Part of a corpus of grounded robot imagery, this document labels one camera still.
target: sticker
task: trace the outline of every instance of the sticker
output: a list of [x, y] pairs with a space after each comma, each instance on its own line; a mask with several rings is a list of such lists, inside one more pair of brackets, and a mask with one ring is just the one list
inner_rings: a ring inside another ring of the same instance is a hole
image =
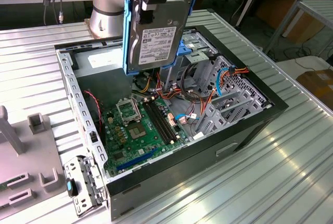
[[330, 77], [326, 74], [317, 74], [322, 80], [330, 80]]
[[190, 118], [196, 119], [196, 118], [197, 118], [197, 114], [192, 113], [192, 114], [190, 115]]
[[88, 60], [93, 69], [102, 66], [120, 64], [123, 58], [123, 51], [120, 48], [112, 49], [109, 52], [90, 55]]
[[144, 30], [139, 64], [154, 63], [169, 58], [177, 27]]
[[199, 133], [197, 133], [197, 134], [193, 137], [193, 139], [196, 140], [196, 139], [199, 139], [199, 138], [201, 138], [201, 137], [203, 137], [203, 133], [202, 133], [202, 132], [199, 132]]

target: floor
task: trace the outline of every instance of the floor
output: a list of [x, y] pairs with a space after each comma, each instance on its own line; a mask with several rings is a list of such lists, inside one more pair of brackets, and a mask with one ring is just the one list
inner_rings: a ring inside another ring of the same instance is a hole
[[[243, 0], [203, 0], [200, 9], [212, 8], [225, 20], [229, 21], [231, 15], [242, 1]], [[0, 5], [0, 30], [43, 26], [43, 9], [42, 4]], [[64, 3], [63, 11], [65, 23], [83, 21], [84, 18], [90, 16], [91, 9], [92, 2]], [[239, 9], [232, 18], [232, 25], [236, 24], [241, 10], [242, 8]], [[56, 4], [56, 11], [59, 11], [59, 4]], [[47, 8], [46, 23], [47, 25], [55, 24], [55, 17], [51, 6]], [[241, 28], [241, 33], [259, 47], [266, 46], [273, 32], [274, 30], [265, 22], [253, 15], [245, 19]], [[325, 27], [313, 38], [304, 43], [303, 48], [306, 50], [306, 53], [299, 53], [299, 55], [315, 55], [332, 35], [332, 31]], [[280, 37], [278, 43], [268, 55], [274, 61], [284, 61], [298, 57], [296, 53], [297, 49], [288, 49], [291, 47], [301, 47], [301, 44], [294, 44], [288, 39]], [[321, 58], [326, 60], [329, 51], [330, 55], [333, 54], [333, 46], [327, 48], [321, 54]]]

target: aluminum table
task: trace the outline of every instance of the aluminum table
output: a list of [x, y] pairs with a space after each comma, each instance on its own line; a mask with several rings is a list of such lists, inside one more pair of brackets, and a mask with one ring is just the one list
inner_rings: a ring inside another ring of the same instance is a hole
[[[333, 113], [221, 17], [195, 11], [205, 25], [289, 108], [246, 148], [114, 223], [332, 223]], [[49, 115], [63, 163], [85, 154], [53, 46], [91, 39], [84, 23], [0, 32], [0, 104], [9, 120]], [[83, 218], [67, 192], [2, 223], [109, 223], [101, 207]]]

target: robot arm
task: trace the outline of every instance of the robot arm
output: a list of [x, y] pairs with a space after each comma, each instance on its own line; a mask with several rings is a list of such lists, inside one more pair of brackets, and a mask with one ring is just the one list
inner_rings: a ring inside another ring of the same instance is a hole
[[195, 0], [93, 0], [91, 31], [100, 38], [123, 35], [127, 75], [174, 64]]
[[93, 0], [89, 27], [95, 38], [123, 34], [124, 0]]

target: red wire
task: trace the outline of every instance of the red wire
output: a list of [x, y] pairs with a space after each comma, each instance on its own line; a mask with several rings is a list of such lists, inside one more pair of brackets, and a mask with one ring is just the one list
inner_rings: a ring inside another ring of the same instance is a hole
[[94, 100], [95, 103], [97, 105], [97, 109], [98, 109], [98, 117], [99, 117], [99, 133], [101, 133], [102, 131], [102, 119], [101, 119], [101, 113], [100, 113], [100, 108], [99, 108], [99, 104], [98, 104], [98, 100], [96, 99], [96, 97], [94, 97], [94, 95], [92, 93], [90, 93], [89, 91], [85, 90], [83, 91], [84, 93], [87, 93], [88, 95], [90, 95]]

